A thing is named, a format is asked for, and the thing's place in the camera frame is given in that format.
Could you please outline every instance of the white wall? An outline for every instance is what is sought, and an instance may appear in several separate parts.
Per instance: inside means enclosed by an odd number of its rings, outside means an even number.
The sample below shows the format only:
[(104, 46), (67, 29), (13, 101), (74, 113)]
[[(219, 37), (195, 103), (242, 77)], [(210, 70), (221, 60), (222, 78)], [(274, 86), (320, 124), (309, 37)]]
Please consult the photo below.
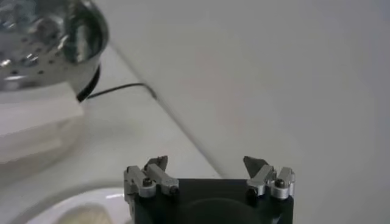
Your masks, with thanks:
[(257, 156), (296, 171), (296, 223), (388, 222), (386, 0), (97, 2), (223, 176)]

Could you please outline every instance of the bolt head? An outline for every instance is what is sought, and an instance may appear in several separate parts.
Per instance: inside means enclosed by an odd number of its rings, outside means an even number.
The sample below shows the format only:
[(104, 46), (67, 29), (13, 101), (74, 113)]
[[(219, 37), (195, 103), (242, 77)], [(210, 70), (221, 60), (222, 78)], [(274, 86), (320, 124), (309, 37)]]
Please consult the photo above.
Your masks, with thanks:
[(142, 182), (142, 185), (143, 185), (144, 187), (149, 187), (149, 186), (151, 186), (152, 184), (153, 184), (153, 181), (152, 181), (149, 177), (145, 178), (145, 179), (143, 180), (143, 182)]
[(176, 186), (173, 186), (169, 189), (169, 193), (171, 195), (178, 195), (179, 194), (179, 189)]
[(248, 189), (246, 192), (246, 200), (250, 205), (255, 205), (257, 203), (257, 191), (255, 189)]
[(286, 183), (282, 179), (277, 179), (277, 180), (275, 180), (275, 187), (285, 188), (286, 187)]

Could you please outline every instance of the stainless steel colander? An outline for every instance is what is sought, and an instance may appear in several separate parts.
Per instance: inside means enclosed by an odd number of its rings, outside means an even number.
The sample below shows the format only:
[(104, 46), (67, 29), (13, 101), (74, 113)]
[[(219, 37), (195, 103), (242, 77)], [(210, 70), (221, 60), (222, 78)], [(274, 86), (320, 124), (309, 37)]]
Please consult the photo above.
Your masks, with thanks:
[(80, 93), (107, 41), (89, 0), (0, 0), (0, 91), (68, 81)]

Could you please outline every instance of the white table surface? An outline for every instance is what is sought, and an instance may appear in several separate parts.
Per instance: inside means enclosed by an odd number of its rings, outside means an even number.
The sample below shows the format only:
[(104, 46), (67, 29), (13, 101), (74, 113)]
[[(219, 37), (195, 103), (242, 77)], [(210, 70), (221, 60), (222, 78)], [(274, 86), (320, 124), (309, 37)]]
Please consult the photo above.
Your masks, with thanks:
[[(110, 48), (102, 56), (95, 91), (138, 82)], [(84, 103), (86, 127), (74, 149), (47, 169), (0, 189), (0, 222), (24, 223), (59, 200), (90, 189), (122, 186), (128, 165), (168, 155), (177, 178), (219, 178), (177, 124), (143, 87)]]

